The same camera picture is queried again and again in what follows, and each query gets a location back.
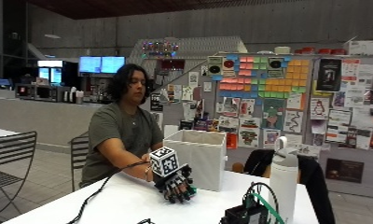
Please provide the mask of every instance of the ceiling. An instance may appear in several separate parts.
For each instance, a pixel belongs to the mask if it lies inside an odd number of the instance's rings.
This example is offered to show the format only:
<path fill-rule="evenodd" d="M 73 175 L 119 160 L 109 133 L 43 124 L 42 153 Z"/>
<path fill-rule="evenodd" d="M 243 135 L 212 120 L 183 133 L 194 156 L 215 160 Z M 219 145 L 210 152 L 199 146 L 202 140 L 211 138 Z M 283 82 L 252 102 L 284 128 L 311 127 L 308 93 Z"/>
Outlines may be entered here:
<path fill-rule="evenodd" d="M 26 0 L 74 20 L 304 0 Z"/>

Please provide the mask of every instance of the monitor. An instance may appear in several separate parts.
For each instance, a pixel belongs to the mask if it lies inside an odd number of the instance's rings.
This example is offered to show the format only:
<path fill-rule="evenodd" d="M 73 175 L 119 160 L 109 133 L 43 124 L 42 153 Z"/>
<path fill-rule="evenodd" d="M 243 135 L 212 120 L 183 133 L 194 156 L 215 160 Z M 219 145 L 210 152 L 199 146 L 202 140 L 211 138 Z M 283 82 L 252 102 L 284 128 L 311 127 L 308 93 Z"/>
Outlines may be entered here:
<path fill-rule="evenodd" d="M 115 74 L 125 64 L 125 57 L 103 57 L 102 73 Z"/>
<path fill-rule="evenodd" d="M 10 80 L 0 78 L 0 86 L 12 86 Z"/>
<path fill-rule="evenodd" d="M 79 61 L 79 72 L 101 73 L 102 72 L 102 57 L 82 57 Z"/>

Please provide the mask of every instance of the metal chair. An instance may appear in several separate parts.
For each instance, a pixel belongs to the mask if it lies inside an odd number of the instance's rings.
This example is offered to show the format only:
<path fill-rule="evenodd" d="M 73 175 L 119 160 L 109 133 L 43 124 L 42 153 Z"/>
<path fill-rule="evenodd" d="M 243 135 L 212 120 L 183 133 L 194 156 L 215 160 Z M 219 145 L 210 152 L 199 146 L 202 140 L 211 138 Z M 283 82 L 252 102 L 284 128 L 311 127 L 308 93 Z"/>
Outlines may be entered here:
<path fill-rule="evenodd" d="M 33 164 L 35 148 L 37 148 L 37 137 L 38 137 L 37 132 L 0 136 L 0 166 L 8 163 L 25 161 L 25 160 L 27 160 L 27 164 L 29 164 L 27 171 L 24 176 L 16 176 L 0 171 L 0 191 L 5 193 L 8 199 L 10 200 L 6 206 L 0 209 L 0 213 L 13 204 L 18 212 L 22 214 L 13 201 L 18 196 L 18 193 L 21 192 L 29 177 L 29 171 Z M 13 185 L 21 181 L 22 184 L 12 197 L 4 190 L 4 187 Z"/>
<path fill-rule="evenodd" d="M 89 153 L 89 136 L 79 136 L 71 140 L 71 169 L 73 192 L 75 191 L 75 171 L 85 168 Z"/>

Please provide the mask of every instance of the green wire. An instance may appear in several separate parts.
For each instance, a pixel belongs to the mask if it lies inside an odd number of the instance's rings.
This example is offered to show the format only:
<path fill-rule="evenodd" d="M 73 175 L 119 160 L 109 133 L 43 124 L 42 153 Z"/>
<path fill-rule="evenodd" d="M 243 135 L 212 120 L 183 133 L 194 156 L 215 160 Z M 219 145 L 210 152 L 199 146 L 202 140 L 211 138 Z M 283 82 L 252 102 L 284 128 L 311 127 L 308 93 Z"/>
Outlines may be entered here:
<path fill-rule="evenodd" d="M 286 224 L 284 219 L 282 218 L 282 216 L 278 214 L 278 212 L 275 211 L 275 209 L 272 208 L 271 204 L 266 201 L 266 199 L 262 197 L 260 194 L 258 193 L 252 193 L 254 196 L 256 196 L 260 201 L 263 202 L 264 206 L 270 209 L 271 213 L 274 214 L 274 216 L 276 217 L 278 221 L 280 222 L 280 224 Z"/>

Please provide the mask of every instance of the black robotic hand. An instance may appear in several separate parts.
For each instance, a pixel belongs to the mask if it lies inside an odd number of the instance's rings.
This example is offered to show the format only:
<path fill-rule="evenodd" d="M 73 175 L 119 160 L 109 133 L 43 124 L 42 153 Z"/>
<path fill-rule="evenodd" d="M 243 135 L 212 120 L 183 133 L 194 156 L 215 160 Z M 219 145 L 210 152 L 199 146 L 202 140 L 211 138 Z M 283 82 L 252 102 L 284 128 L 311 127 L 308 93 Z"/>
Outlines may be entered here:
<path fill-rule="evenodd" d="M 188 164 L 184 164 L 166 177 L 154 173 L 155 187 L 163 193 L 164 199 L 170 200 L 171 203 L 176 203 L 176 200 L 182 203 L 184 200 L 190 201 L 191 197 L 196 194 L 196 189 L 191 186 L 194 183 L 194 179 L 190 178 L 191 172 L 192 168 Z"/>

